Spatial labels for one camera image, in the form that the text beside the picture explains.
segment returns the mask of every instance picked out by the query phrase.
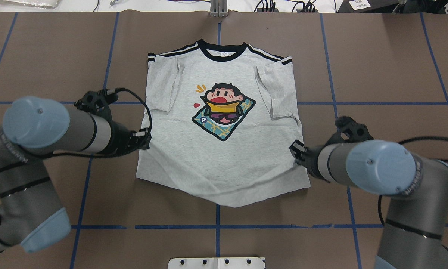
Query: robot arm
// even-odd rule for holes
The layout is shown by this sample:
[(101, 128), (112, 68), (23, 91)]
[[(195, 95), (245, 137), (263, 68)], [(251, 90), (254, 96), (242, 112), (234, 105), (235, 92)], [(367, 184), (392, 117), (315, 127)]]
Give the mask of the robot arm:
[(59, 149), (118, 157), (148, 148), (149, 128), (129, 131), (112, 120), (108, 104), (118, 91), (88, 92), (78, 109), (24, 97), (7, 110), (0, 127), (0, 252), (17, 244), (35, 252), (70, 232), (43, 158)]
[(410, 153), (402, 145), (373, 140), (366, 127), (339, 118), (337, 132), (324, 146), (295, 141), (296, 162), (327, 182), (391, 197), (376, 269), (448, 269), (441, 245), (448, 215), (448, 165)]

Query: t-shirt sleeve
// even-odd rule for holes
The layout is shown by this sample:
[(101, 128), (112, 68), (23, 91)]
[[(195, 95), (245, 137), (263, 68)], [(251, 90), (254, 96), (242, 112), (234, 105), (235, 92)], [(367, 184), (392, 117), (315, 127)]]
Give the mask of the t-shirt sleeve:
[(147, 66), (146, 104), (169, 112), (178, 84), (178, 60), (149, 53)]
[(291, 57), (258, 67), (257, 81), (272, 118), (299, 118)]

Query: cartoon boy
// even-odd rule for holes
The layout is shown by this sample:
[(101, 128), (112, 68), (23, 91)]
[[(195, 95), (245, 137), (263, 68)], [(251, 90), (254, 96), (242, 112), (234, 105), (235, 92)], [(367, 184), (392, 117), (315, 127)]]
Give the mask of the cartoon boy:
[(231, 83), (215, 83), (201, 98), (206, 103), (204, 115), (219, 124), (232, 124), (243, 115), (241, 103), (246, 97)]

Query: cartoon print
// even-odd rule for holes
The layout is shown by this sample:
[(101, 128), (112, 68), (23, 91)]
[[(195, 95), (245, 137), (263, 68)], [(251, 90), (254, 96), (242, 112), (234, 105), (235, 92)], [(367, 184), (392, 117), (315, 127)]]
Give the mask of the cartoon print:
[[(205, 85), (197, 86), (202, 93)], [(193, 117), (193, 121), (221, 141), (231, 136), (234, 129), (255, 105), (255, 100), (246, 97), (232, 83), (215, 83), (200, 97), (205, 106)]]
[(214, 84), (201, 99), (206, 104), (204, 115), (217, 123), (228, 125), (236, 122), (242, 115), (240, 105), (244, 101), (244, 95), (232, 83)]

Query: black collar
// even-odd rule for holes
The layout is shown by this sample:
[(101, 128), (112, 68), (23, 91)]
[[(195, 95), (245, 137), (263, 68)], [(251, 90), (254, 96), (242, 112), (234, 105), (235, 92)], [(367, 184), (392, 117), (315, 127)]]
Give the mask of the black collar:
[[(203, 39), (200, 39), (197, 41), (197, 44), (202, 51), (202, 53), (209, 59), (217, 62), (227, 62), (236, 59), (239, 57), (245, 50), (248, 48), (248, 45), (246, 43), (242, 43), (242, 45), (214, 45), (209, 44)], [(221, 52), (234, 52), (230, 56), (214, 56), (209, 53), (207, 50), (215, 50), (215, 51), (221, 51)]]

